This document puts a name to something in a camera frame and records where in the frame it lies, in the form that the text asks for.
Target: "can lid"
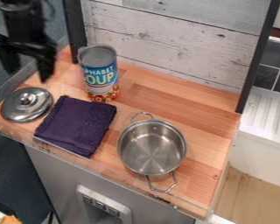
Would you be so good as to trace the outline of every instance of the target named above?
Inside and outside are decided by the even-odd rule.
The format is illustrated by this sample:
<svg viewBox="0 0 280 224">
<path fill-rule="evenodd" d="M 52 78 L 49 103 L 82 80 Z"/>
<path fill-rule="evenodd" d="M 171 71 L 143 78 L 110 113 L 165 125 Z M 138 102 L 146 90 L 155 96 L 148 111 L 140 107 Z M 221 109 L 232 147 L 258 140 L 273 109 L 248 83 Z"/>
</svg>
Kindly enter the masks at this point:
<svg viewBox="0 0 280 224">
<path fill-rule="evenodd" d="M 109 45 L 91 45 L 82 47 L 79 61 L 86 67 L 105 67 L 116 59 L 116 50 Z"/>
<path fill-rule="evenodd" d="M 26 87 L 12 93 L 1 107 L 1 116 L 10 122 L 28 123 L 44 115 L 53 105 L 52 95 L 39 87 Z"/>
</svg>

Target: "soup can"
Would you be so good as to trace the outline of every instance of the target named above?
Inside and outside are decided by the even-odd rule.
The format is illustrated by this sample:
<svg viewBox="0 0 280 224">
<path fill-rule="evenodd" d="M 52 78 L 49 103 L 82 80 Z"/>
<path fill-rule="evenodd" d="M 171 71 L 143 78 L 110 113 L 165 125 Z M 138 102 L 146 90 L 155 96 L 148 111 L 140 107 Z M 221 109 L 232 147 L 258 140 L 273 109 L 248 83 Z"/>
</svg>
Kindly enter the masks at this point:
<svg viewBox="0 0 280 224">
<path fill-rule="evenodd" d="M 110 102 L 119 95 L 116 50 L 109 45 L 79 49 L 78 61 L 91 101 Z"/>
</svg>

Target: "gray cabinet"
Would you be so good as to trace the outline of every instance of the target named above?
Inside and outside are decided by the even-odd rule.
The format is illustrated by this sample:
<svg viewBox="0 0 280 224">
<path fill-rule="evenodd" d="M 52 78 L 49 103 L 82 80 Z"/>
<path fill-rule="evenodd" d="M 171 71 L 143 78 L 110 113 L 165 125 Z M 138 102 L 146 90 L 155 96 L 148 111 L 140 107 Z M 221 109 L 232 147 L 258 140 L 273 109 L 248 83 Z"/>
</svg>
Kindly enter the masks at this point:
<svg viewBox="0 0 280 224">
<path fill-rule="evenodd" d="M 194 218 L 136 192 L 84 171 L 40 150 L 27 147 L 63 224 L 86 224 L 76 188 L 85 186 L 129 207 L 134 224 L 193 224 Z"/>
</svg>

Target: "stainless steel pot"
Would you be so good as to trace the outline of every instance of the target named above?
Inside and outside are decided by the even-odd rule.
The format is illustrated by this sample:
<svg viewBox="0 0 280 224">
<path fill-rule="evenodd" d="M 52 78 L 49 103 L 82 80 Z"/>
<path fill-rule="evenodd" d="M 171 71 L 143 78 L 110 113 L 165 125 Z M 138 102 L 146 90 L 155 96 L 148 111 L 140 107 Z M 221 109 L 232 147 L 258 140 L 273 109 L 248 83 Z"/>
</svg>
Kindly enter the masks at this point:
<svg viewBox="0 0 280 224">
<path fill-rule="evenodd" d="M 134 122 L 138 115 L 150 120 Z M 130 119 L 131 125 L 121 134 L 117 152 L 122 162 L 133 172 L 145 175 L 152 191 L 168 193 L 178 184 L 174 170 L 186 157 L 186 140 L 181 132 L 167 122 L 155 120 L 153 115 L 138 112 Z M 174 183 L 167 190 L 159 190 L 150 176 L 170 172 Z"/>
</svg>

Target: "wooden countertop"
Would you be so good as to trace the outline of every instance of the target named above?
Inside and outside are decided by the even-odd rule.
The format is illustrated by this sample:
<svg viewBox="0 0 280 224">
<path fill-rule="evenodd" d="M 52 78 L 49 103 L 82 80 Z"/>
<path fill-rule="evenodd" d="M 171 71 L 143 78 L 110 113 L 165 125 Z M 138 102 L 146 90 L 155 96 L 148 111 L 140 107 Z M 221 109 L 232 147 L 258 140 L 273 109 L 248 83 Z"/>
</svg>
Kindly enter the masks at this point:
<svg viewBox="0 0 280 224">
<path fill-rule="evenodd" d="M 177 205 L 183 212 L 206 217 L 238 128 L 240 115 L 234 112 L 238 95 L 122 62 L 119 62 L 119 71 L 121 95 L 111 102 L 117 106 L 118 112 L 91 159 L 53 146 L 47 145 L 45 149 L 140 193 L 157 195 L 159 200 Z M 41 84 L 35 73 L 21 88 L 27 86 L 48 89 L 55 101 L 61 95 L 88 100 L 83 87 L 83 75 L 79 66 L 71 64 L 68 48 L 59 53 L 56 72 L 47 84 Z M 178 186 L 169 194 L 151 192 L 145 178 L 125 168 L 117 156 L 116 141 L 138 111 L 152 113 L 157 119 L 173 124 L 185 135 L 188 153 L 176 170 Z M 15 124 L 6 122 L 0 116 L 0 123 L 4 124 L 3 127 L 0 125 L 0 131 L 29 144 L 23 133 L 30 134 L 32 142 L 32 133 L 41 122 L 42 119 Z M 153 185 L 163 189 L 172 182 L 169 175 L 152 180 Z"/>
</svg>

